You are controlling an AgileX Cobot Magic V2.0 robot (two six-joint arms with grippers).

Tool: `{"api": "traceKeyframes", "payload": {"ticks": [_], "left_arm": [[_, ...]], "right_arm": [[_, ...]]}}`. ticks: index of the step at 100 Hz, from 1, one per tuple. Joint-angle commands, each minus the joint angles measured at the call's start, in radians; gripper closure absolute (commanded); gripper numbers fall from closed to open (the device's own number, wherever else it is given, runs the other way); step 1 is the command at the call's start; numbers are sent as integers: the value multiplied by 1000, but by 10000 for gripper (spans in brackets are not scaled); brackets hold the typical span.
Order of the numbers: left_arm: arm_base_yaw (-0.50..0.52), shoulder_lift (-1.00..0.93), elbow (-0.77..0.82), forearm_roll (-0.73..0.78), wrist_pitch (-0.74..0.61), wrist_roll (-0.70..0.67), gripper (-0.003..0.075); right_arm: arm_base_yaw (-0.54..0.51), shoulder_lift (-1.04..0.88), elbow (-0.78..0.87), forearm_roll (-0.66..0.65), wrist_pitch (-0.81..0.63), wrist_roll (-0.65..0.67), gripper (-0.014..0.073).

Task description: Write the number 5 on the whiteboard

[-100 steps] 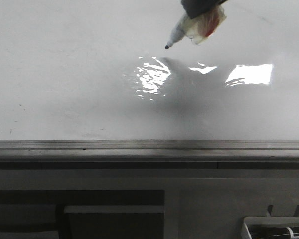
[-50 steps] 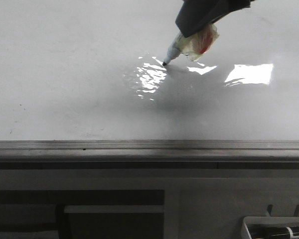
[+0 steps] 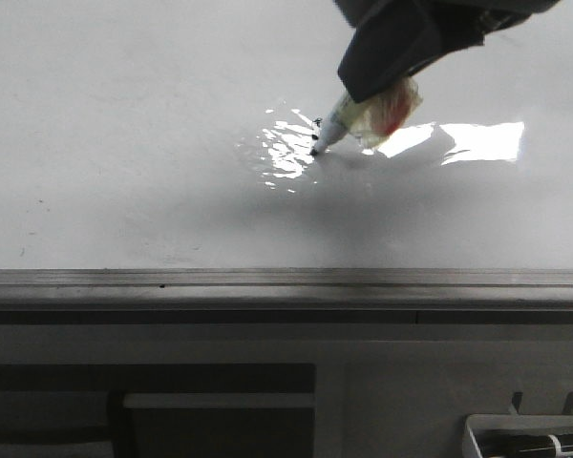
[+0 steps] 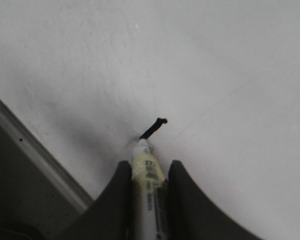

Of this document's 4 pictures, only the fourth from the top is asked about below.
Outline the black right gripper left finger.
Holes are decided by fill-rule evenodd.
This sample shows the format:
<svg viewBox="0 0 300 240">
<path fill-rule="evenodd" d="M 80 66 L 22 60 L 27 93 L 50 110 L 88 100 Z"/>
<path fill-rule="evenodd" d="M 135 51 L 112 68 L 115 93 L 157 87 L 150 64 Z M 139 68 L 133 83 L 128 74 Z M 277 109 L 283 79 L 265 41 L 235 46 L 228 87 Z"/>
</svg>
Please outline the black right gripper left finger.
<svg viewBox="0 0 300 240">
<path fill-rule="evenodd" d="M 100 196 L 55 240 L 126 240 L 131 210 L 131 176 L 128 161 L 120 161 Z"/>
</svg>

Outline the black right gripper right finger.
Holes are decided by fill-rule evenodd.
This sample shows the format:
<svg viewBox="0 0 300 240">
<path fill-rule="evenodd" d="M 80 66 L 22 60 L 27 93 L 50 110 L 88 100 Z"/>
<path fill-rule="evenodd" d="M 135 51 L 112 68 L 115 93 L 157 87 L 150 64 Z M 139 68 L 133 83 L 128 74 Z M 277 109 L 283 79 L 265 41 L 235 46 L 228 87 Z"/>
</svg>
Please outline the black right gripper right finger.
<svg viewBox="0 0 300 240">
<path fill-rule="evenodd" d="M 168 171 L 167 213 L 172 240 L 259 239 L 219 209 L 179 160 Z"/>
</svg>

